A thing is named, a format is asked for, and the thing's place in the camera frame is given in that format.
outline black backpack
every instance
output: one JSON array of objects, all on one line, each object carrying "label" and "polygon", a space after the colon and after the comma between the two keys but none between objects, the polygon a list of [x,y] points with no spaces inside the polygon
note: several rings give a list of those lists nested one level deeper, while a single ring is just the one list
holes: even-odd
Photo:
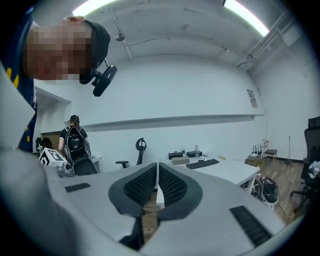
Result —
[{"label": "black backpack", "polygon": [[64,139],[64,154],[69,162],[75,163],[85,158],[90,158],[91,152],[88,142],[85,140],[82,128],[75,126],[65,128],[67,134]]}]

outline fluorescent light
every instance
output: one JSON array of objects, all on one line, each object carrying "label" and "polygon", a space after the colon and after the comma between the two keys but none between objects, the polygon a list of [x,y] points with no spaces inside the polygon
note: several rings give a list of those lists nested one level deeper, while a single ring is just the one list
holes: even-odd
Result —
[{"label": "fluorescent light", "polygon": [[263,37],[265,37],[269,30],[267,27],[247,8],[238,3],[235,0],[226,0],[224,3],[224,7],[230,9],[235,12],[247,22],[249,22]]},{"label": "fluorescent light", "polygon": [[77,9],[75,9],[72,14],[74,16],[86,16],[95,9],[100,8],[106,4],[109,4],[115,0],[89,0],[81,4]]}]

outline white wall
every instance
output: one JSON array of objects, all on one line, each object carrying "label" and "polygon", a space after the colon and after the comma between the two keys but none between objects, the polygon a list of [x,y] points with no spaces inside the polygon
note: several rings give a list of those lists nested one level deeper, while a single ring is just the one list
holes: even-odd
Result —
[{"label": "white wall", "polygon": [[308,119],[320,116],[319,65],[303,36],[290,47],[283,44],[252,75],[266,108],[269,148],[287,158],[307,156],[304,130]]},{"label": "white wall", "polygon": [[67,106],[67,103],[58,101],[56,104],[43,110],[41,133],[58,132],[66,127],[64,117]]},{"label": "white wall", "polygon": [[[182,145],[192,151],[196,144],[203,152],[244,161],[265,137],[260,130],[265,120],[253,119],[264,113],[258,90],[239,70],[188,56],[148,57],[117,67],[101,97],[92,95],[92,87],[81,87],[71,106],[105,172],[122,168],[115,161],[135,165],[141,137],[147,143],[144,162]],[[258,108],[251,107],[247,89],[254,91]]]},{"label": "white wall", "polygon": [[[119,63],[112,83],[95,97],[92,86],[72,101],[82,125],[199,115],[264,113],[252,79],[229,65],[191,56],[152,56]],[[252,108],[247,89],[258,108]]]}]

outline ceiling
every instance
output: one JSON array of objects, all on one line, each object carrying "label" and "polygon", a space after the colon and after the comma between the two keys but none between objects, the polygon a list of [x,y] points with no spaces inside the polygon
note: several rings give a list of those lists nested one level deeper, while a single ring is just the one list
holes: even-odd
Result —
[{"label": "ceiling", "polygon": [[[41,1],[34,7],[34,20],[39,25],[57,24],[63,17],[72,15],[72,11],[84,2]],[[89,13],[86,18],[99,22],[110,34],[109,64],[146,56],[189,55],[239,67],[239,63],[248,59],[246,56],[250,50],[263,38],[244,19],[226,9],[223,2],[116,0]],[[284,8],[272,0],[238,2],[255,14],[269,30],[284,13]],[[119,31],[124,33],[124,41],[115,40]],[[252,63],[250,68],[240,69],[248,72],[259,64]]]}]

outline black headset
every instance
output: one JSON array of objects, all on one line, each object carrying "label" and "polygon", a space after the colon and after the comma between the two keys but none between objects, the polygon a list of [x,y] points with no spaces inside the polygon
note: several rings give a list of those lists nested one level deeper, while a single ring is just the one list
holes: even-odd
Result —
[{"label": "black headset", "polygon": [[79,81],[83,85],[90,83],[92,78],[95,78],[92,85],[95,87],[93,89],[93,95],[96,97],[100,97],[102,95],[118,71],[114,65],[108,66],[106,59],[104,59],[104,62],[106,70],[103,73],[95,69],[91,74],[80,74],[79,76]]}]

